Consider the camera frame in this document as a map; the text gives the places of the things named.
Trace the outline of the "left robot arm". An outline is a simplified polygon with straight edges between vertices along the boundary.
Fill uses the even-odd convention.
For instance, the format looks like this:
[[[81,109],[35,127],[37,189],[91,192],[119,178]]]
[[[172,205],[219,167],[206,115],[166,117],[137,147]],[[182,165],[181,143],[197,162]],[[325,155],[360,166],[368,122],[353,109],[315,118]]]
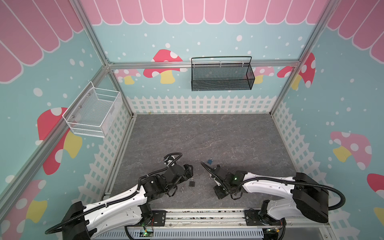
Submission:
[[[139,177],[137,184],[123,193],[93,204],[72,204],[62,221],[45,234],[60,233],[64,240],[93,240],[119,227],[150,224],[154,218],[150,202],[163,196],[173,197],[178,185],[194,175],[192,165],[177,163],[182,155],[166,155],[163,169]]]

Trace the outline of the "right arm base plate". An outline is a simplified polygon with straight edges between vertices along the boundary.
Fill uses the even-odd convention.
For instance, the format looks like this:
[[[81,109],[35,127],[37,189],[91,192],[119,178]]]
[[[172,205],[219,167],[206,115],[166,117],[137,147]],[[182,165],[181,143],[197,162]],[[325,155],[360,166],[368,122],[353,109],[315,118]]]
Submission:
[[[284,219],[276,220],[261,210],[248,209],[248,210],[244,210],[244,214],[245,214],[245,220],[246,220],[247,226],[282,227],[282,226],[286,226],[287,224]]]

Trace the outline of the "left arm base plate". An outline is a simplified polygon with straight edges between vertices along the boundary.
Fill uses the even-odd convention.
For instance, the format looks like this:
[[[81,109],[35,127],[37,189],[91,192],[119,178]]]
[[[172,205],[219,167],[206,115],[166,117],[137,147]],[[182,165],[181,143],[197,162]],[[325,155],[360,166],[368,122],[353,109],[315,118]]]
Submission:
[[[167,211],[164,210],[143,213],[141,226],[164,227],[166,222],[166,215]]]

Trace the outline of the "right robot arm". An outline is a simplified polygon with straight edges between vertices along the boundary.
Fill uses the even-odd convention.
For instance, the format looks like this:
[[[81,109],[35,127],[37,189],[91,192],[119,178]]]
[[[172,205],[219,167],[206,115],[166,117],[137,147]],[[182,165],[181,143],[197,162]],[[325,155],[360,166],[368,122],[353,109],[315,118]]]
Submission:
[[[259,219],[265,225],[291,217],[305,217],[326,224],[329,211],[337,210],[346,203],[341,191],[321,185],[304,173],[296,173],[294,177],[268,177],[246,171],[232,174],[220,166],[212,168],[201,164],[216,182],[214,191],[220,200],[226,196],[238,200],[245,193],[280,197],[276,201],[263,201]]]

